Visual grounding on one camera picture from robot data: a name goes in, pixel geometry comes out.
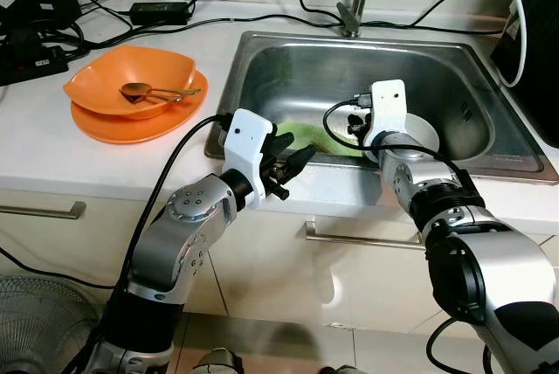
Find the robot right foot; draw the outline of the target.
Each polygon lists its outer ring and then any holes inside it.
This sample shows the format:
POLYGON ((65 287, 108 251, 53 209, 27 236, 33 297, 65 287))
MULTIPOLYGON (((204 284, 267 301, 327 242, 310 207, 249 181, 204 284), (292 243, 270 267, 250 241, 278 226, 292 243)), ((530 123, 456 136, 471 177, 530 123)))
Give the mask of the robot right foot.
POLYGON ((367 374, 355 366, 341 365, 339 367, 324 366, 318 371, 318 374, 367 374))

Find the stainless steel sink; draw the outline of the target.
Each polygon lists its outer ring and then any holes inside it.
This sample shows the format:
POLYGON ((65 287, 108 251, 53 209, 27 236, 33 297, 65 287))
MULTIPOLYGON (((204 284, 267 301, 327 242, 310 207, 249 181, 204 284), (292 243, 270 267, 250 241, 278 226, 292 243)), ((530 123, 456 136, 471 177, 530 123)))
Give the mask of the stainless steel sink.
POLYGON ((434 127, 439 154, 472 178, 558 182, 542 146, 467 44, 248 31, 218 110, 313 126, 328 112, 332 130, 344 135, 355 113, 348 99, 389 80, 404 83, 409 112, 434 127))

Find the white bowl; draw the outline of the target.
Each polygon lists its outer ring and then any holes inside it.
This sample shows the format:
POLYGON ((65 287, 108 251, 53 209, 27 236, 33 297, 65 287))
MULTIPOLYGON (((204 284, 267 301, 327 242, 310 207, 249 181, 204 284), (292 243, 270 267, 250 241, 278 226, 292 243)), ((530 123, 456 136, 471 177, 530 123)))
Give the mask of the white bowl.
MULTIPOLYGON (((414 114, 391 111, 372 111, 367 114, 366 127, 362 133, 355 130, 359 145, 363 147, 381 145, 408 145, 424 147, 430 151, 439 150, 439 137, 435 128, 423 118, 414 114)), ((407 148, 390 148, 366 153, 370 161, 381 170, 386 170, 395 163, 430 161, 428 154, 407 148)))

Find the grey floor fan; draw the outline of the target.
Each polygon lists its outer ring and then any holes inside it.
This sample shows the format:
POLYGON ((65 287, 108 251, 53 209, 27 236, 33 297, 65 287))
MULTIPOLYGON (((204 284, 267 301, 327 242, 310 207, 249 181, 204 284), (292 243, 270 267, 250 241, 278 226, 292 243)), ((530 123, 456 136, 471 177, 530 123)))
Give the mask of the grey floor fan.
POLYGON ((71 283, 0 275, 0 374, 61 374, 98 321, 71 283))

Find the black power strip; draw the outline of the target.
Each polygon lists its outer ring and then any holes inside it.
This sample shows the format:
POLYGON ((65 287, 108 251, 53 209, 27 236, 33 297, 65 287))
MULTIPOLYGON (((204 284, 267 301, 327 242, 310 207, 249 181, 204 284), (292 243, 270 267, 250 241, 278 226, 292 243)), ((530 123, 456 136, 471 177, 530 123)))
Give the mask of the black power strip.
POLYGON ((0 42, 0 87, 69 70, 66 53, 40 42, 0 42))

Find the cream kitchen cabinet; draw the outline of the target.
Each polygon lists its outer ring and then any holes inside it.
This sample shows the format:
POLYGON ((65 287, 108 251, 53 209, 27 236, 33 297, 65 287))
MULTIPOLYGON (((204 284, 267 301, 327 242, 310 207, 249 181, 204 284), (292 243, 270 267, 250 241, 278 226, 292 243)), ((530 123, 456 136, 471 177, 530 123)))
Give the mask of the cream kitchen cabinet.
MULTIPOLYGON (((80 219, 0 214, 0 274, 28 267, 79 279, 101 307, 117 279, 144 203, 39 191, 0 190, 0 204, 67 210, 80 219)), ((210 248, 185 307, 256 321, 430 333, 446 319, 432 299, 424 252, 304 239, 303 224, 336 237, 414 239, 402 219, 315 217, 244 211, 210 248)))

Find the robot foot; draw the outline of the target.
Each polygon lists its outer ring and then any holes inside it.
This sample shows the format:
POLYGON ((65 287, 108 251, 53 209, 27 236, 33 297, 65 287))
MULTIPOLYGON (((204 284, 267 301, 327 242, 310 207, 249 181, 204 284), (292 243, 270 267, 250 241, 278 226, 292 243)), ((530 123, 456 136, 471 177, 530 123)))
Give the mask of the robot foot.
POLYGON ((245 374, 245 367, 235 351, 213 349, 200 358, 190 374, 245 374))
POLYGON ((324 366, 318 371, 318 374, 367 374, 355 366, 341 365, 339 367, 324 366))

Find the black power adapter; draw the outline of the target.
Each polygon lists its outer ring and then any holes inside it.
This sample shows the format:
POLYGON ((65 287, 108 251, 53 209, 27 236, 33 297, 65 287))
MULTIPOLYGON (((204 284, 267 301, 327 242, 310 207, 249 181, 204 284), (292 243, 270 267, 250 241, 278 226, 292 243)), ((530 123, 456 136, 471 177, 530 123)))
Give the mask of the black power adapter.
POLYGON ((129 21, 136 26, 185 25, 192 16, 187 2, 132 3, 127 11, 129 21))

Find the orange plate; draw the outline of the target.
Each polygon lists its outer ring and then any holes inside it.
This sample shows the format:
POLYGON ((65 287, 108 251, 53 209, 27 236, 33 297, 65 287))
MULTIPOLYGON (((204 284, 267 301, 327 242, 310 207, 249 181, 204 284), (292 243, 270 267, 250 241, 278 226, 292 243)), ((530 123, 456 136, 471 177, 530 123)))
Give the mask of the orange plate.
POLYGON ((96 114, 76 103, 71 103, 69 112, 75 125, 88 137, 114 145, 132 145, 161 137, 179 128, 203 105, 209 90, 206 75, 195 71, 190 89, 200 89, 199 94, 170 106, 162 114, 147 120, 131 120, 111 115, 96 114))

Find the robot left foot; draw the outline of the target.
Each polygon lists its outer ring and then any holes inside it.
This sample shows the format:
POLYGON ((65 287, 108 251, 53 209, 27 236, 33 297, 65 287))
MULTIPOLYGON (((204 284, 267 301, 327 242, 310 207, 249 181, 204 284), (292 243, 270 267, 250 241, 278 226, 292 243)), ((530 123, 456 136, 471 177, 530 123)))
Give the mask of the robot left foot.
POLYGON ((190 374, 245 374, 245 367, 235 351, 213 349, 200 358, 190 374))

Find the metal spoon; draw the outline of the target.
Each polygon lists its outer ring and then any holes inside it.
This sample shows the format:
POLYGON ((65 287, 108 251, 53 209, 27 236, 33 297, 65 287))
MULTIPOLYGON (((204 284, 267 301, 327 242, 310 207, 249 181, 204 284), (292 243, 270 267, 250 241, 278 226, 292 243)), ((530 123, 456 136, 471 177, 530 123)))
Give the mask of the metal spoon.
POLYGON ((148 98, 164 102, 179 102, 193 94, 199 94, 200 91, 200 89, 156 89, 151 84, 142 82, 125 83, 120 87, 120 94, 132 105, 148 98))

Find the green plate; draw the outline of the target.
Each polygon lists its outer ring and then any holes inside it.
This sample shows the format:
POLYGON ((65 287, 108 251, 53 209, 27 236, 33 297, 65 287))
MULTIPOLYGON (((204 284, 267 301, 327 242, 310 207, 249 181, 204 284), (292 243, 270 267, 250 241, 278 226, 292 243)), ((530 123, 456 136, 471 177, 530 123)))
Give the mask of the green plate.
POLYGON ((281 122, 277 127, 277 134, 292 134, 293 142, 287 147, 288 150, 299 150, 307 146, 313 146, 319 153, 335 156, 361 157, 362 151, 348 148, 336 142, 327 134, 327 130, 319 125, 311 125, 305 122, 281 122))

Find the orange bowl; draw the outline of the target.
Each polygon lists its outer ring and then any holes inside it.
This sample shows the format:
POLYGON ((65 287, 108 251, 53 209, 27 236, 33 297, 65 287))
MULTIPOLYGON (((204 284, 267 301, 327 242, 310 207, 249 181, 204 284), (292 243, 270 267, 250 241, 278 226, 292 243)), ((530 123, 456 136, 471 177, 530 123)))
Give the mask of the orange bowl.
POLYGON ((78 70, 63 89, 76 106, 96 114, 131 120, 156 117, 170 106, 156 99, 128 102, 120 92, 128 83, 147 83, 163 90, 206 87, 195 61, 189 56, 151 47, 121 45, 78 70))

